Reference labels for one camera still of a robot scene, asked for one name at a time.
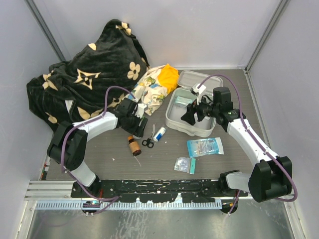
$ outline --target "plastic lid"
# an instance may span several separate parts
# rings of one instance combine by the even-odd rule
[[[192,88],[196,83],[201,83],[207,76],[206,74],[194,72],[194,71],[182,71],[178,78],[178,85],[184,88]],[[213,89],[224,85],[223,80],[220,77],[214,76],[209,78],[205,84],[206,92],[213,93]]]

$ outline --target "gray floor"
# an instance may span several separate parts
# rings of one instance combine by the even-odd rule
[[[219,210],[105,211],[94,217],[35,211],[28,239],[293,239],[291,231],[282,202],[241,199],[230,217]]]
[[[238,87],[242,102],[243,112],[247,116],[251,126],[259,136],[260,126],[256,116],[251,94],[242,70],[203,70],[205,74],[221,73],[231,77]],[[233,87],[224,79],[224,86],[229,87],[232,94],[234,107],[238,107],[238,100]],[[149,118],[145,130],[147,138],[153,123],[157,129],[165,125],[165,112],[171,95],[165,98],[163,105]],[[153,149],[143,147],[139,140],[142,154],[138,156],[141,167],[130,153],[127,137],[122,129],[105,132],[88,142],[85,162],[101,179],[188,179],[209,178],[217,179],[219,174],[230,170],[240,170],[249,173],[252,165],[238,143],[224,132],[222,127],[216,126],[210,137],[221,137],[225,155],[210,155],[198,158],[194,175],[174,171],[177,158],[188,156],[186,142],[200,137],[191,137],[185,133],[168,129],[163,138]],[[67,179],[66,174],[60,173],[60,167],[51,162],[47,179]]]

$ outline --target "black scissors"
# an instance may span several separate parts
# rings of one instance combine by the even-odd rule
[[[152,138],[153,138],[154,134],[155,134],[155,124],[153,124],[153,131],[152,131],[150,137],[148,139],[144,139],[142,141],[142,145],[147,146],[148,148],[153,148],[154,143],[152,142]]]

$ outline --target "white wall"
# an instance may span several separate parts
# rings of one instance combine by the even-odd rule
[[[279,0],[35,0],[67,59],[107,21],[130,23],[151,66],[246,66]]]
[[[24,1],[2,1],[0,22],[0,238],[11,239],[52,135],[29,111],[26,83],[58,59]]]
[[[319,1],[291,1],[251,76],[274,150],[293,162],[297,206],[318,238]]]

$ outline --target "white plastic container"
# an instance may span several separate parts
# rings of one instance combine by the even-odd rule
[[[208,137],[211,135],[215,125],[216,119],[205,117],[203,121],[197,122],[197,115],[195,115],[196,124],[190,125],[180,118],[186,113],[186,107],[181,107],[175,103],[178,96],[191,99],[196,99],[196,96],[190,92],[190,89],[196,84],[201,83],[208,75],[197,73],[194,71],[182,71],[178,78],[178,85],[182,88],[177,88],[170,99],[166,110],[165,123],[168,127],[178,131],[187,133],[190,136]],[[212,97],[213,89],[223,86],[223,80],[219,77],[211,77],[205,82],[206,90],[204,94]]]

